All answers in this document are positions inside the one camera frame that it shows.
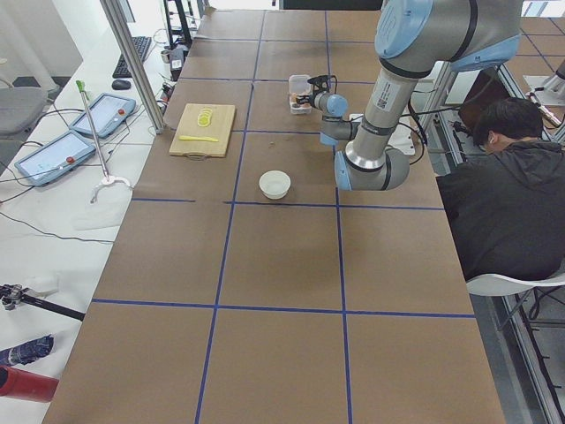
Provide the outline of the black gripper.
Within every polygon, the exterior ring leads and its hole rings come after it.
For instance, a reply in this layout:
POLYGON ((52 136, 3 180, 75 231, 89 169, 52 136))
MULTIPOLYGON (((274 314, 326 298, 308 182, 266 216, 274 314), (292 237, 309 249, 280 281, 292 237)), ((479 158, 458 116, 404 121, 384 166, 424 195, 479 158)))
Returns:
POLYGON ((302 103, 310 103, 311 107, 315 105, 315 94, 304 93, 302 94, 302 103))

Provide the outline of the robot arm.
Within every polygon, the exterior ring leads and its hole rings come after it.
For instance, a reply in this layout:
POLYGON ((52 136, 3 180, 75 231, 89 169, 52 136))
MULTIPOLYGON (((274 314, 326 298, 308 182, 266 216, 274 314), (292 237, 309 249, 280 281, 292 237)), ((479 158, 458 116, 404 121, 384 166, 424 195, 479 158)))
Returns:
POLYGON ((335 154, 335 182, 342 190, 385 191, 409 175, 410 161, 388 141, 418 82, 438 61, 454 72, 503 64, 517 52, 520 1, 387 1, 374 47, 380 74, 359 124, 343 120, 348 103, 309 79, 310 95, 298 95, 322 113, 320 140, 346 146, 335 154))

